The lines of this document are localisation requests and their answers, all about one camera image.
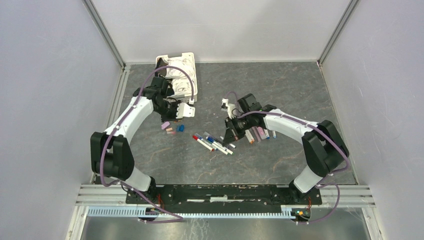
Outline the pink highlighter cap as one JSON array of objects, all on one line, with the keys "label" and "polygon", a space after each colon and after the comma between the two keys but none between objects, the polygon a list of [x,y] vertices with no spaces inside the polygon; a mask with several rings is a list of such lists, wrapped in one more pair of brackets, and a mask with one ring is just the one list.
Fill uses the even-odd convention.
[{"label": "pink highlighter cap", "polygon": [[166,121],[161,125],[161,129],[165,130],[168,126],[170,126],[170,123],[168,121]]}]

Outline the orange cap marker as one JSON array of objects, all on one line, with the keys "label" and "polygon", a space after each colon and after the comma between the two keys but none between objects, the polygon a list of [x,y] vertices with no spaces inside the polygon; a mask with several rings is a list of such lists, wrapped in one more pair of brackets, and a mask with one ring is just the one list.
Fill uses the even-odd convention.
[{"label": "orange cap marker", "polygon": [[255,142],[255,139],[249,130],[245,130],[245,136],[250,144],[253,144]]}]

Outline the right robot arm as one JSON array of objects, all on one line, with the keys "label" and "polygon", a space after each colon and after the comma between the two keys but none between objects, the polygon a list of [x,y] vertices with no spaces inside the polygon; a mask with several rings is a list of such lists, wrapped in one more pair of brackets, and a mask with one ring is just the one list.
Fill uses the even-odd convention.
[{"label": "right robot arm", "polygon": [[221,109],[226,111],[224,145],[241,140],[252,128],[283,134],[303,147],[306,167],[289,184],[289,199],[302,204],[309,198],[309,191],[323,179],[350,167],[349,150],[333,122],[307,121],[274,105],[261,105],[251,93],[231,104],[227,98],[221,100]]}]

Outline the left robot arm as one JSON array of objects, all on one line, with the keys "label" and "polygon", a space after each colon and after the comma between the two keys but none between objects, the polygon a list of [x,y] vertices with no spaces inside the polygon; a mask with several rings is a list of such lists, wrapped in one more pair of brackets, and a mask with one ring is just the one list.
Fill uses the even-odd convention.
[{"label": "left robot arm", "polygon": [[130,142],[143,121],[153,112],[160,115],[162,122],[177,120],[177,108],[181,101],[172,98],[172,94],[168,80],[153,77],[149,86],[138,88],[133,93],[125,112],[110,127],[103,132],[94,132],[90,137],[91,170],[137,189],[137,196],[145,204],[156,200],[156,182],[136,168]]}]

